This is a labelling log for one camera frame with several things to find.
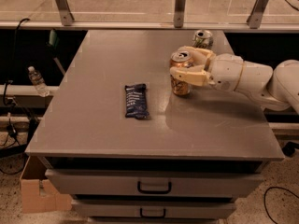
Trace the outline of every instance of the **can held by gripper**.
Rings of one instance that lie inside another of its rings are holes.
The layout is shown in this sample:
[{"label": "can held by gripper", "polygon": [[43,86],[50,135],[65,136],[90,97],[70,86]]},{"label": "can held by gripper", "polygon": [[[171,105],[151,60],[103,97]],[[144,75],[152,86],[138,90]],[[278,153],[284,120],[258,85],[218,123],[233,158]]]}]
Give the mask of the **can held by gripper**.
[{"label": "can held by gripper", "polygon": [[213,34],[208,30],[197,30],[193,37],[193,47],[199,49],[211,49],[213,46]]},{"label": "can held by gripper", "polygon": [[[186,67],[193,66],[192,55],[188,51],[176,51],[171,55],[170,68],[171,67]],[[175,79],[170,76],[172,91],[176,95],[187,95],[192,90],[192,85]]]}]

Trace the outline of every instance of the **glass panel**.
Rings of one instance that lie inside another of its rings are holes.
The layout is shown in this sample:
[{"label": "glass panel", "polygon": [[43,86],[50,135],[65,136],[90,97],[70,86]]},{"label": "glass panel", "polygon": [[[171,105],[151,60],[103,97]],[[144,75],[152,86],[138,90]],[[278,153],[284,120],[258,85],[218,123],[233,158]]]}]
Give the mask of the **glass panel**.
[{"label": "glass panel", "polygon": [[[187,0],[185,21],[189,23],[245,24],[254,8],[255,1]],[[298,5],[295,0],[288,1]],[[292,8],[285,0],[269,0],[262,23],[298,24],[298,10]]]},{"label": "glass panel", "polygon": [[[192,23],[246,24],[256,0],[187,0],[186,27]],[[297,0],[270,0],[263,24],[299,24]],[[75,21],[173,22],[175,0],[68,0]],[[59,21],[55,0],[0,0],[0,21]]]},{"label": "glass panel", "polygon": [[59,21],[54,0],[0,0],[0,21]]},{"label": "glass panel", "polygon": [[174,0],[68,0],[75,21],[172,22]]}]

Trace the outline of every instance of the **plastic bottle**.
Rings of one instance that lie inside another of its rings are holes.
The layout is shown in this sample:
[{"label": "plastic bottle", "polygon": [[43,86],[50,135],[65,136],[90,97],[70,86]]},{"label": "plastic bottle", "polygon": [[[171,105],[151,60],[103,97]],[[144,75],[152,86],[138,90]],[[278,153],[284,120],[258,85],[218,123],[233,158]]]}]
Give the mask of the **plastic bottle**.
[{"label": "plastic bottle", "polygon": [[41,76],[40,72],[35,70],[33,66],[28,67],[29,78],[32,84],[35,86],[39,96],[46,97],[50,94],[49,88],[45,83],[44,78]]}]

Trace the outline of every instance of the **table surface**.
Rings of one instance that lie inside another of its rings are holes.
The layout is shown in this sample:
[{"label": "table surface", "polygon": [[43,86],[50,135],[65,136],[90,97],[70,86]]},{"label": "table surface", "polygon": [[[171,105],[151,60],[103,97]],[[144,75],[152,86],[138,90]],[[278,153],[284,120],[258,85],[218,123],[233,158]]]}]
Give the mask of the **table surface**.
[{"label": "table surface", "polygon": [[[232,53],[221,31],[213,50]],[[189,30],[89,31],[26,152],[45,157],[279,161],[260,107],[234,92],[171,91],[169,59]],[[150,118],[125,117],[125,85],[147,84]]]}]

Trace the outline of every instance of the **drawer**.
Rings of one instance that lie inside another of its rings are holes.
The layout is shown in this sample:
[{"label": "drawer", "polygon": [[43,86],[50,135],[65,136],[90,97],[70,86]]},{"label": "drawer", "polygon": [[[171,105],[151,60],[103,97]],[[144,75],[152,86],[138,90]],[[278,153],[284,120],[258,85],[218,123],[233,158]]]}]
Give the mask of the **drawer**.
[{"label": "drawer", "polygon": [[207,174],[48,169],[61,193],[93,195],[165,195],[246,197],[263,182],[259,174]]},{"label": "drawer", "polygon": [[171,223],[171,224],[219,224],[218,220],[214,219],[145,219],[145,218],[121,218],[121,217],[89,217],[88,222],[91,224],[125,224],[125,223],[135,223],[135,224],[165,224],[165,223]]},{"label": "drawer", "polygon": [[156,220],[227,218],[235,210],[234,203],[73,200],[72,205],[85,217],[130,217]]}]

